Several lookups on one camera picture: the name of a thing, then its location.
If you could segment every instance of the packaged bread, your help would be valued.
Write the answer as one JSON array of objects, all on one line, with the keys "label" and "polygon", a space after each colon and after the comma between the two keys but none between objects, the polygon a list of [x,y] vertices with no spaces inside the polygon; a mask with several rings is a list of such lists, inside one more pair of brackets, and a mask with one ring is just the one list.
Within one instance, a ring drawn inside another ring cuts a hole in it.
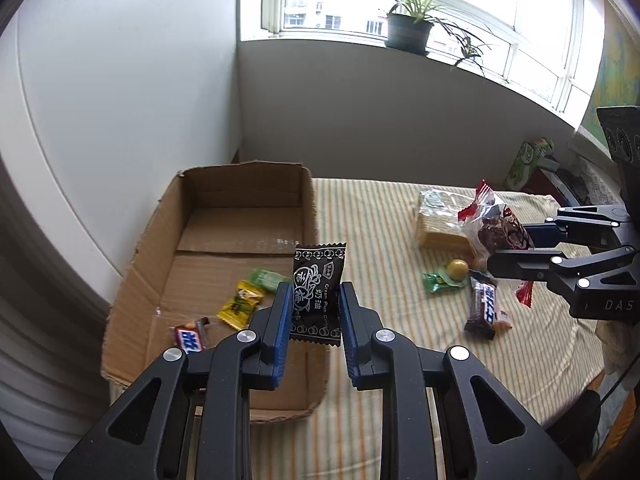
[{"label": "packaged bread", "polygon": [[468,196],[423,187],[418,202],[417,238],[422,247],[472,254],[458,222],[458,212],[471,204]]}]

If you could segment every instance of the black candy wrapper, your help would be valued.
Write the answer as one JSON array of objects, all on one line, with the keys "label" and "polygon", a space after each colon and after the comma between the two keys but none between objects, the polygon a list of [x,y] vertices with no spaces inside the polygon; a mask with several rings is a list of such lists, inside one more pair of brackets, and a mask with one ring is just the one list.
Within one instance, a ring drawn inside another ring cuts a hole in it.
[{"label": "black candy wrapper", "polygon": [[291,339],[340,346],[338,287],[346,244],[296,246]]}]

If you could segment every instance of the black flower pot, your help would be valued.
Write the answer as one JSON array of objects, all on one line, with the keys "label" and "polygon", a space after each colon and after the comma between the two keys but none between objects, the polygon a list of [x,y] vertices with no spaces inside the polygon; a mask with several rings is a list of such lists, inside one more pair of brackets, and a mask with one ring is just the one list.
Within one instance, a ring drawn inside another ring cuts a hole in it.
[{"label": "black flower pot", "polygon": [[388,16],[389,38],[385,45],[424,56],[427,39],[433,23],[420,20],[414,23],[414,18],[404,14],[390,14]]}]

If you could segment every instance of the red and clear plastic wrapper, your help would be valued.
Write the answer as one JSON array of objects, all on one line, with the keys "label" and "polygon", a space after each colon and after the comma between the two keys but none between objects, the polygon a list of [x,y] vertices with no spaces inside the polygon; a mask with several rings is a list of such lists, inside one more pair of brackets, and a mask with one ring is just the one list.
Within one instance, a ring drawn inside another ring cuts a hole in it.
[{"label": "red and clear plastic wrapper", "polygon": [[[487,258],[495,251],[533,248],[529,233],[484,180],[476,189],[471,205],[458,213],[458,221],[481,267],[486,268]],[[530,307],[532,290],[533,282],[522,282],[516,298]]]}]

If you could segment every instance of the black cable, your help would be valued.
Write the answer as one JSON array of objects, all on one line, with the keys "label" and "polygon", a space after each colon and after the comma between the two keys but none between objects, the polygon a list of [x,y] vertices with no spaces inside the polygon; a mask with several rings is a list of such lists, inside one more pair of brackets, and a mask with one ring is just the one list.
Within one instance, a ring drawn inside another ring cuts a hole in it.
[{"label": "black cable", "polygon": [[[613,391],[618,386],[620,386],[620,383],[625,379],[626,375],[631,371],[631,368],[633,368],[634,365],[638,362],[638,359],[640,359],[640,351],[635,355],[633,359],[631,359],[628,366],[620,374],[620,377],[618,377],[616,382],[613,383],[613,386],[610,387],[609,391],[604,395],[604,397],[602,397],[602,400],[598,403],[598,405],[595,408],[593,408],[589,413],[587,413],[585,416],[583,416],[582,420],[587,420],[591,415],[593,415],[597,410],[599,410],[602,407],[605,401],[609,399]],[[580,429],[581,429],[580,424],[574,425],[573,431],[570,431],[569,434],[564,439],[558,442],[558,446],[561,446],[562,444],[564,444],[567,440],[569,440],[570,437],[574,436],[574,434],[577,433],[577,431],[579,431]]]}]

